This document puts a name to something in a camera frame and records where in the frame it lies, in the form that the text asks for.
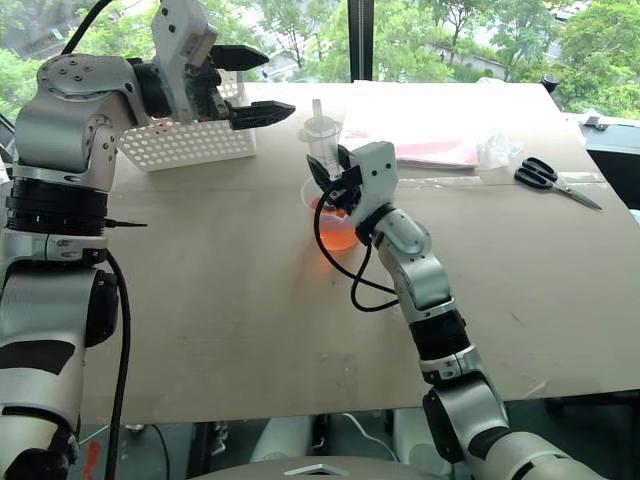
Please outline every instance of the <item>perforated basket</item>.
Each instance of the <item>perforated basket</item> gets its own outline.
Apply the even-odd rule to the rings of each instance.
[[[234,106],[241,105],[244,88],[236,72],[220,70],[220,74],[222,97]],[[253,129],[231,130],[226,120],[181,124],[159,119],[125,132],[119,148],[131,163],[149,172],[248,157],[256,153],[256,141]]]

